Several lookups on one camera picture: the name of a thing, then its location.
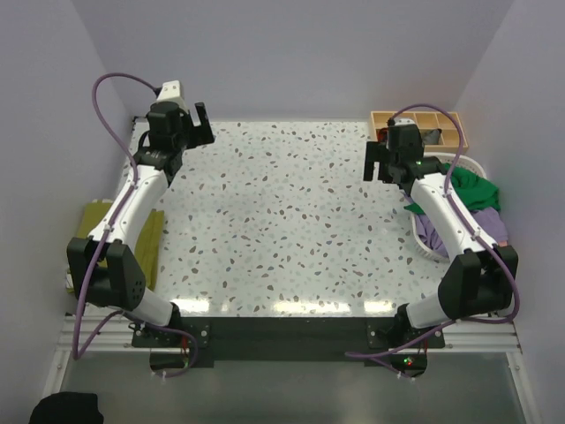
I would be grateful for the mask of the green t-shirt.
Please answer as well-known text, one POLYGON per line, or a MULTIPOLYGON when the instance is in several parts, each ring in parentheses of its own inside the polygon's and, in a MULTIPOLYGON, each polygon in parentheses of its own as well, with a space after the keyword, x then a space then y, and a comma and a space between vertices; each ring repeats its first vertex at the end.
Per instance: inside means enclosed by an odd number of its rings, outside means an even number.
POLYGON ((456 166, 450 181, 456 194, 470 212, 487 208, 501 211, 499 188, 489 180, 456 166))

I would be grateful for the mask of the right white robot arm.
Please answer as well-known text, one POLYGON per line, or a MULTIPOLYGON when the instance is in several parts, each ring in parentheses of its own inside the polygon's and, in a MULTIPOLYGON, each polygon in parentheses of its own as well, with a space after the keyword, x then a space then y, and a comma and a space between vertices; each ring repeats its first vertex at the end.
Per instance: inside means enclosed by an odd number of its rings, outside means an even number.
POLYGON ((367 142, 363 179, 374 178, 399 186, 423 209, 450 260, 435 294, 398 307, 388 343, 412 347, 457 320, 489 323, 490 313, 499 314, 498 323, 511 322, 520 307, 517 252, 472 217, 443 163, 424 154, 416 125, 391 125, 383 140, 367 142))

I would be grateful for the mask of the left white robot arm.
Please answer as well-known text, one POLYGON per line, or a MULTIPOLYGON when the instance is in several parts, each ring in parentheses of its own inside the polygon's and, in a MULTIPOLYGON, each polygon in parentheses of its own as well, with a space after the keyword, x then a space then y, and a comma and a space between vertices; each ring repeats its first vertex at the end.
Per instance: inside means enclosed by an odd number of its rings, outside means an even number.
POLYGON ((173 101, 151 105, 149 128, 139 137, 120 193, 88 235, 73 238, 67 246, 79 303, 113 307, 153 324, 151 334, 163 346, 181 340, 183 325, 172 318, 171 302, 147 288, 134 250, 150 212, 182 167, 185 150, 215 140, 205 104, 198 102, 195 109, 198 117, 193 119, 173 101))

